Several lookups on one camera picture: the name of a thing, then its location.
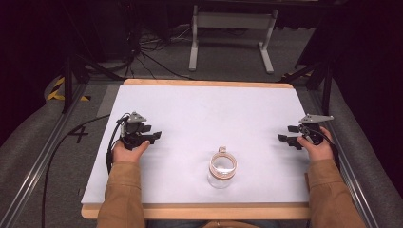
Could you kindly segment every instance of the yellow tape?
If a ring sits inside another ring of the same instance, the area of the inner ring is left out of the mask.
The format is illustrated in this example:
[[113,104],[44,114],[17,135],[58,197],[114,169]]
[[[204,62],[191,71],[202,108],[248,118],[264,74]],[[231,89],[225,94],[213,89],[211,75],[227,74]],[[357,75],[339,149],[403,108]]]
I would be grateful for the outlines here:
[[[57,80],[56,84],[54,85],[53,89],[48,95],[48,100],[60,100],[64,101],[65,96],[63,95],[57,95],[57,92],[59,91],[60,87],[62,86],[63,82],[65,81],[65,77],[60,76],[59,80]],[[83,96],[80,101],[82,102],[89,102],[91,100],[90,96]]]

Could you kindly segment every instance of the metal bar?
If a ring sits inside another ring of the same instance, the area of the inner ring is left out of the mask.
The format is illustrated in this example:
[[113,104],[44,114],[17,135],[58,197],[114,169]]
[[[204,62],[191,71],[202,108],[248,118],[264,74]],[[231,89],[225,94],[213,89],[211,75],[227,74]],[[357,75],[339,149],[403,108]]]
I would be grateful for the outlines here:
[[73,103],[71,104],[67,112],[61,115],[56,125],[54,126],[35,164],[30,169],[23,184],[20,187],[20,190],[18,191],[17,195],[12,201],[8,211],[3,216],[0,222],[0,228],[12,227],[15,221],[20,216],[22,210],[24,209],[24,206],[26,205],[29,199],[30,194],[32,193],[33,189],[38,183],[38,180],[41,178],[42,173],[48,166],[50,155],[55,145],[57,144],[57,141],[60,138],[63,129],[67,124],[68,118],[70,117],[72,111],[74,110],[74,107],[78,104],[81,97],[84,95],[85,90],[86,90],[85,84],[77,85],[77,88],[73,96]]
[[[319,95],[317,94],[316,91],[310,91],[310,95],[314,102],[315,109],[317,110],[317,114],[322,114],[320,108],[321,101]],[[346,185],[350,189],[358,213],[361,215],[367,227],[369,228],[379,227],[374,217],[374,213],[371,210],[371,207],[368,204],[367,199],[364,196],[364,193],[362,192],[361,185],[359,184],[358,180],[355,177],[353,168],[347,160],[343,147],[338,141],[337,135],[335,134],[335,130],[331,122],[325,122],[324,125],[332,133],[334,143],[338,148],[340,165],[341,165],[341,176],[343,177]]]

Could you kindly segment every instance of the white tabletop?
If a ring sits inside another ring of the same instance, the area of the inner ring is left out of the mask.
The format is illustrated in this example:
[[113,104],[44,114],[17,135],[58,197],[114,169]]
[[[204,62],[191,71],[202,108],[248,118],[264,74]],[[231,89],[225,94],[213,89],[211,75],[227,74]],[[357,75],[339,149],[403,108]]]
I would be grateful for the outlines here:
[[[293,88],[121,85],[82,204],[104,201],[106,149],[116,121],[132,111],[150,133],[163,132],[142,156],[143,203],[308,201],[307,152],[278,140],[305,116]],[[216,189],[208,163],[221,145],[238,169],[228,188]]]

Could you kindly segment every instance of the gray carpet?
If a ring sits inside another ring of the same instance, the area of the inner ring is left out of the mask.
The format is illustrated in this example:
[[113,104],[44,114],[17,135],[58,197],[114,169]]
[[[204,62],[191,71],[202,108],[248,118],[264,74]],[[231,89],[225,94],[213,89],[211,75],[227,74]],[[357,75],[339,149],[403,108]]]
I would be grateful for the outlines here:
[[[147,52],[172,71],[206,81],[274,82],[281,75],[294,71],[294,64],[303,51],[312,30],[275,30],[269,45],[275,74],[265,73],[259,56],[257,43],[264,33],[248,30],[242,36],[235,36],[219,30],[207,30],[200,37],[198,68],[189,72],[188,58],[190,42],[168,46],[159,51]],[[180,79],[147,58],[139,59],[159,79]],[[106,67],[116,65],[104,64]],[[132,65],[133,73],[128,78],[151,78],[151,74],[139,61]],[[297,84],[306,79],[294,81],[298,96],[306,112],[317,113],[312,92]],[[80,102],[69,117],[64,134],[77,124],[108,113],[116,96],[115,82],[105,76],[94,75],[86,88],[89,102]],[[62,101],[48,101],[47,104],[23,122],[0,148],[0,216],[6,213],[13,197],[21,186],[43,145],[60,117]],[[331,114],[335,116],[332,126],[336,138],[354,168],[360,186],[370,204],[378,227],[403,227],[403,203],[369,145],[365,135],[356,123],[353,114],[345,105],[342,96],[333,86]],[[58,149],[51,166],[47,197],[47,227],[96,227],[96,221],[81,217],[81,197],[94,163],[100,140],[104,134],[107,119],[86,125],[84,136],[77,143],[77,136],[69,136]],[[27,205],[14,227],[40,227],[43,177],[30,196]],[[282,221],[281,227],[304,227],[305,221]]]

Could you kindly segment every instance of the black cable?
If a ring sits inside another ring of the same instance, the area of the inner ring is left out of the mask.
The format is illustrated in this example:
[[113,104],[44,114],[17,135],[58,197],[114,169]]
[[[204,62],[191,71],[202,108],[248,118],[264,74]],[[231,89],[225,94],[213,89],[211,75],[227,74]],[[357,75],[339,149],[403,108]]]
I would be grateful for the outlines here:
[[141,54],[144,55],[144,56],[146,56],[146,57],[148,57],[150,60],[154,61],[156,64],[158,64],[158,65],[161,66],[162,68],[168,70],[170,73],[172,73],[172,74],[175,75],[175,76],[178,76],[178,77],[180,77],[180,78],[185,78],[185,79],[188,79],[188,80],[194,80],[194,79],[192,79],[192,78],[190,78],[190,77],[183,76],[183,75],[180,75],[180,74],[177,74],[177,73],[173,72],[172,70],[170,70],[170,69],[168,69],[167,67],[163,66],[163,65],[160,64],[157,60],[151,58],[149,55],[145,54],[145,53],[142,52],[142,51],[141,51]]
[[145,64],[144,64],[139,58],[137,58],[137,56],[136,56],[136,59],[143,65],[143,67],[144,67],[146,70],[148,70],[148,72],[150,72],[151,77],[152,77],[153,79],[157,79],[157,78],[154,76],[154,74],[151,72],[151,70],[150,70],[149,68],[145,67]]
[[125,113],[121,119],[119,119],[116,122],[116,127],[113,130],[112,136],[110,137],[110,141],[109,141],[109,145],[107,147],[107,151],[106,151],[106,168],[107,168],[107,173],[110,173],[110,170],[112,169],[112,163],[113,163],[113,155],[112,155],[112,147],[113,144],[113,139],[115,138],[116,135],[116,131],[118,131],[119,126],[122,124],[123,121],[126,121],[129,118],[129,113]]
[[113,130],[112,136],[110,137],[109,145],[107,147],[106,151],[106,168],[107,168],[107,173],[110,173],[110,170],[112,169],[112,163],[113,163],[113,155],[112,155],[112,147],[113,147],[113,139],[115,138],[116,131],[118,131],[119,126],[121,123],[116,123],[115,129]]
[[106,117],[109,117],[109,116],[110,116],[110,115],[104,115],[104,116],[102,116],[102,117],[98,117],[98,118],[92,119],[92,120],[90,120],[90,121],[81,123],[80,125],[74,127],[72,130],[68,131],[68,133],[62,138],[62,140],[60,140],[60,141],[57,143],[56,147],[55,147],[55,148],[53,149],[53,151],[51,152],[50,159],[49,159],[49,162],[48,162],[47,172],[46,172],[46,174],[45,174],[44,194],[43,194],[43,196],[42,196],[42,228],[45,228],[45,211],[46,211],[46,210],[45,210],[45,209],[46,209],[45,206],[46,206],[46,200],[47,200],[47,188],[48,188],[49,170],[50,170],[51,163],[53,162],[53,158],[54,158],[54,156],[55,156],[55,154],[56,154],[56,151],[59,149],[60,145],[62,144],[62,142],[65,140],[65,138],[66,138],[67,136],[69,136],[69,135],[71,135],[72,133],[78,131],[78,130],[81,129],[81,127],[83,127],[85,124],[89,124],[89,123],[92,123],[92,122],[101,120],[101,119],[106,118]]

